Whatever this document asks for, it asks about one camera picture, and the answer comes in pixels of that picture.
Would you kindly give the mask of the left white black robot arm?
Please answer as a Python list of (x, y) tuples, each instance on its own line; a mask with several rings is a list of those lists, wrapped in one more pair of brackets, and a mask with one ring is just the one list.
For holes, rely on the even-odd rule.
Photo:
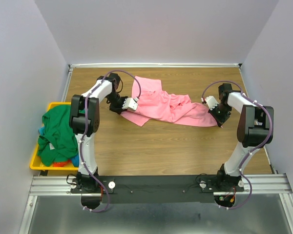
[(82, 95), (71, 99), (69, 126), (71, 127), (79, 154), (77, 181), (87, 192), (92, 193), (104, 184), (97, 178), (94, 136), (100, 125), (100, 103), (106, 98), (109, 110), (117, 114), (126, 111), (127, 96), (120, 96), (117, 91), (122, 85), (119, 70), (100, 76), (95, 85)]

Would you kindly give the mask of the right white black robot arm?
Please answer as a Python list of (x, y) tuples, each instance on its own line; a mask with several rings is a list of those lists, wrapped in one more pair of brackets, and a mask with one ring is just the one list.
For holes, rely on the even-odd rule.
[(237, 126), (237, 145), (230, 158), (218, 170), (214, 185), (221, 191), (236, 187), (241, 182), (245, 166), (250, 159), (273, 138), (274, 109), (249, 99), (243, 91), (232, 89), (230, 83), (218, 87), (219, 101), (213, 96), (202, 97), (208, 112), (221, 127), (230, 117), (232, 109), (240, 114)]

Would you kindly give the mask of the pink t shirt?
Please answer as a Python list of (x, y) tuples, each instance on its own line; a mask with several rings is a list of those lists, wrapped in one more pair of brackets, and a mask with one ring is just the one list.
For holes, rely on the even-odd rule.
[(138, 107), (136, 111), (122, 112), (125, 119), (140, 127), (150, 119), (194, 127), (217, 126), (208, 107), (192, 102), (189, 95), (167, 93), (158, 79), (135, 78), (138, 81), (133, 83), (131, 95), (140, 95)]

